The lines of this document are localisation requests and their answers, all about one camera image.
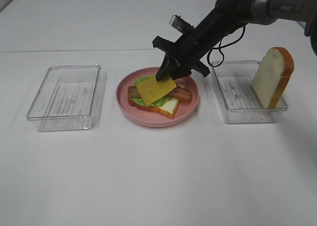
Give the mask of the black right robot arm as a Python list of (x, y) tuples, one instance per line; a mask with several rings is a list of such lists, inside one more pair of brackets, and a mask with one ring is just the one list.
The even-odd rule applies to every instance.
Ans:
[(167, 75), (176, 80), (192, 70), (207, 76), (210, 70), (200, 60), (224, 37), (249, 23), (270, 25), (278, 19), (304, 22), (305, 36), (317, 50), (317, 0), (217, 0), (196, 27), (178, 15), (171, 18), (170, 25), (182, 34), (177, 41), (154, 38), (153, 46), (165, 53), (156, 80)]

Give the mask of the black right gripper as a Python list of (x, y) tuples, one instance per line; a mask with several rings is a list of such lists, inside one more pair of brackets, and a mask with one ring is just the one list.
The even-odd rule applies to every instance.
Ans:
[(200, 59), (211, 48), (211, 32), (204, 29), (193, 29), (175, 41), (169, 41), (160, 36), (153, 40), (153, 47), (164, 51), (165, 55), (156, 81), (163, 80), (171, 72), (172, 79), (187, 77), (195, 70), (204, 77), (210, 74), (209, 68)]

